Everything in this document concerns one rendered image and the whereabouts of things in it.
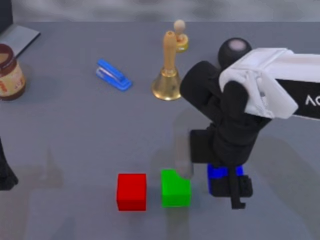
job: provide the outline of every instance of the blue stapler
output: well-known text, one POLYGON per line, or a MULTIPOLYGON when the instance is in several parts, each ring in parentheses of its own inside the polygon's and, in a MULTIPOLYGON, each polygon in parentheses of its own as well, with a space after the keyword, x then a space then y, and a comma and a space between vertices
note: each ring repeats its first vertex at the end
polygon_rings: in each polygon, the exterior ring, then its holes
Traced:
POLYGON ((123 92, 132 86, 132 82, 129 79, 105 60, 100 59, 98 66, 99 68, 96 70, 96 75, 108 84, 123 92))

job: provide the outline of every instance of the table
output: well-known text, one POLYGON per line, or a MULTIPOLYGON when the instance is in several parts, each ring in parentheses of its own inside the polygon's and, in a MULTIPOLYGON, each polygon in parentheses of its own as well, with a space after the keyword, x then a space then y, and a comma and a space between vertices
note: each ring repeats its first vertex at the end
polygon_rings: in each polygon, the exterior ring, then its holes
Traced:
MULTIPOLYGON (((173 167, 173 137, 208 120, 184 99, 163 102, 150 87, 163 64, 171 23, 26 23, 42 36, 19 58, 25 95, 0 104, 7 159, 20 179, 0 192, 3 240, 320 239, 320 123, 275 120, 259 137, 245 172, 246 210, 208 194, 195 168, 189 208, 161 207, 160 170, 173 167), (99 58, 134 82, 120 92, 95 76, 99 58), (118 173, 146 173, 147 212, 118 212, 118 173)), ((190 23, 181 76, 219 46, 243 37, 253 47, 320 54, 317 23, 190 23)))

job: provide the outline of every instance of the wooden chess pawn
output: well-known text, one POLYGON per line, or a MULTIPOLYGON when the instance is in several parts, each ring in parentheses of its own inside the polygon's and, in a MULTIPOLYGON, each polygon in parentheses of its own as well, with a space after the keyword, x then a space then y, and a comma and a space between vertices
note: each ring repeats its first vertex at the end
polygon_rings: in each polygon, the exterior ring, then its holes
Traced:
POLYGON ((186 29, 186 23, 183 20, 178 20, 174 23, 174 31, 176 35, 177 42, 177 53, 185 52, 189 47, 189 38, 184 34, 186 29))

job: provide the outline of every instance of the glass jar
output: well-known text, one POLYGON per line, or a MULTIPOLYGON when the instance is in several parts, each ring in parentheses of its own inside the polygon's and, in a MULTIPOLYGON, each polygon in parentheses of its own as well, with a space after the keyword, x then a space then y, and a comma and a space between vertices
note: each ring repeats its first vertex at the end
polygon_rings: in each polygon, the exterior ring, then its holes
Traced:
POLYGON ((14 51, 0 44, 0 100, 12 101, 26 90, 26 79, 15 58, 14 51))

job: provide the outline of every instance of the green cube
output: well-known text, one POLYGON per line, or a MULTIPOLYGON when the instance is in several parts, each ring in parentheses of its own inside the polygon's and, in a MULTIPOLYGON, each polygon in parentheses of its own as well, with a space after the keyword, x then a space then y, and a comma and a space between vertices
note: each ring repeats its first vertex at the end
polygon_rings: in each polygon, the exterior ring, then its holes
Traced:
POLYGON ((164 208, 190 206, 190 180, 180 177, 174 169, 163 169, 161 171, 161 191, 164 208))

